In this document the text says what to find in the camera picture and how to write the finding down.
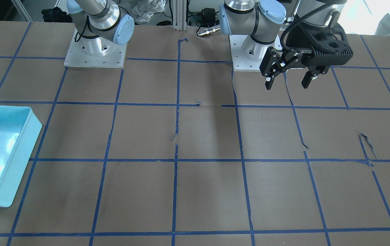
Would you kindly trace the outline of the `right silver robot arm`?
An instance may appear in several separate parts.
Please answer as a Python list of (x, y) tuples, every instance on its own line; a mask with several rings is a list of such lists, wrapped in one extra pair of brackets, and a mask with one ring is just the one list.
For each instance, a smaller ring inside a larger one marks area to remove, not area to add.
[(134, 33), (134, 19), (113, 0), (68, 0), (66, 6), (76, 27), (70, 52), (76, 48), (103, 57), (126, 45)]

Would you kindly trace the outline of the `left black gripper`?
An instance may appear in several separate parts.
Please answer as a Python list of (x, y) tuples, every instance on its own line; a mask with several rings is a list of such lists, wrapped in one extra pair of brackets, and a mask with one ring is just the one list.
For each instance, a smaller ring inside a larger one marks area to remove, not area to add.
[(259, 66), (262, 76), (266, 77), (265, 87), (272, 88), (274, 79), (291, 68), (305, 68), (308, 71), (301, 85), (307, 89), (312, 80), (320, 74), (327, 74), (332, 65), (345, 65), (354, 55), (344, 29), (338, 23), (317, 27), (300, 22), (286, 30), (286, 46), (296, 51), (282, 54), (270, 46), (267, 48)]

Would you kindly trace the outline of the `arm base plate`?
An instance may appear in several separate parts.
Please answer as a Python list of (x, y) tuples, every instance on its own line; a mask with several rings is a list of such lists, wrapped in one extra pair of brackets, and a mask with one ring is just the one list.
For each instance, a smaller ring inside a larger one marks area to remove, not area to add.
[(267, 49), (273, 47), (281, 50), (282, 48), (278, 36), (268, 45), (259, 44), (246, 35), (230, 35), (229, 41), (234, 71), (260, 72), (259, 67)]
[(102, 37), (79, 38), (75, 30), (64, 66), (75, 68), (123, 68), (127, 44), (117, 45)]

